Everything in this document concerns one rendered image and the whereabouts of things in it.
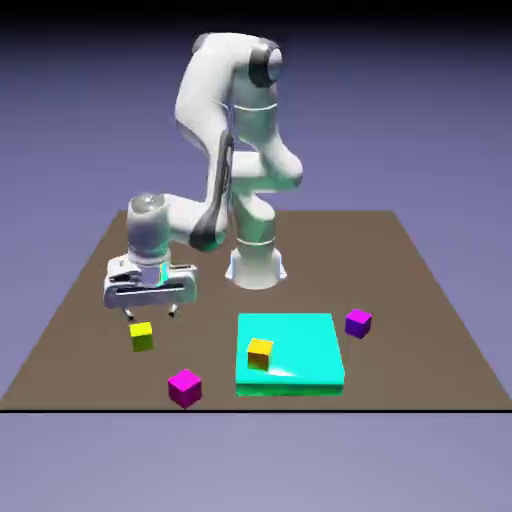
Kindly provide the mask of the large cyan box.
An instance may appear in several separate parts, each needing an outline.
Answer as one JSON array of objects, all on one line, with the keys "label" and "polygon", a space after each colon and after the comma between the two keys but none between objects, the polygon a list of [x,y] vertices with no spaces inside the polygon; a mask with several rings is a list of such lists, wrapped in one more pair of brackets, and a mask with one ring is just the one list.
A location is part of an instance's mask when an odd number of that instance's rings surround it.
[{"label": "large cyan box", "polygon": [[[271,343],[268,368],[249,362],[250,343]],[[241,313],[235,390],[239,397],[339,396],[345,370],[329,313]]]}]

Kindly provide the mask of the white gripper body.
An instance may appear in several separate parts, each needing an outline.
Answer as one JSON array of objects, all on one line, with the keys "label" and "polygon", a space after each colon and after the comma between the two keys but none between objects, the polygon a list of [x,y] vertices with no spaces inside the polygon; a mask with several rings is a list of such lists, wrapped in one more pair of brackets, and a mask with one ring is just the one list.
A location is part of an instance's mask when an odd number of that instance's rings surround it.
[{"label": "white gripper body", "polygon": [[103,304],[109,309],[191,303],[197,297],[195,265],[124,264],[110,268],[104,281]]}]

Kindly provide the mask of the small orange cube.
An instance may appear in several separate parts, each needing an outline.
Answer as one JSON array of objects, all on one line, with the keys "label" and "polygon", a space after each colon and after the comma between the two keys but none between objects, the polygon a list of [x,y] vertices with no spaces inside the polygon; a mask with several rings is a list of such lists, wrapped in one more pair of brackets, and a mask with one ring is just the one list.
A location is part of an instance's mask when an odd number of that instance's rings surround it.
[{"label": "small orange cube", "polygon": [[273,345],[273,341],[252,338],[247,348],[248,368],[267,371],[270,366]]}]

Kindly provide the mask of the small yellow cube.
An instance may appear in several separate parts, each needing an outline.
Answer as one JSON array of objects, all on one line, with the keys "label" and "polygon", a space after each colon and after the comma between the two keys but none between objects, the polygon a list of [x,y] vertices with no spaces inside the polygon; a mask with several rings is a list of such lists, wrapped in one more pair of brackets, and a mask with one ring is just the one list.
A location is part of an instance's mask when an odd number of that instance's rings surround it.
[{"label": "small yellow cube", "polygon": [[134,352],[153,348],[153,329],[150,322],[131,323],[129,331]]}]

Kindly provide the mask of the small magenta cube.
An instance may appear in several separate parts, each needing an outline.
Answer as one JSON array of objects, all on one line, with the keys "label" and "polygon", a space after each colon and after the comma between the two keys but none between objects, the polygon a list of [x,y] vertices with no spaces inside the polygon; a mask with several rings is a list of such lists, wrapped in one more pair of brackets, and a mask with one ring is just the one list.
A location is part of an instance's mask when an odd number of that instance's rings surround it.
[{"label": "small magenta cube", "polygon": [[168,395],[174,403],[187,409],[202,398],[202,380],[189,369],[182,369],[168,378]]}]

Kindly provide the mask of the small purple cube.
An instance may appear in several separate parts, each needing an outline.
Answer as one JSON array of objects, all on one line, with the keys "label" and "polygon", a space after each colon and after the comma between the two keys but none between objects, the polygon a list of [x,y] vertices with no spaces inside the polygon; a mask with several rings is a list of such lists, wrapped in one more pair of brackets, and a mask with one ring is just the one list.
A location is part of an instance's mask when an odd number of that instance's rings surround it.
[{"label": "small purple cube", "polygon": [[352,309],[345,317],[345,333],[358,338],[364,338],[371,329],[373,315],[360,309]]}]

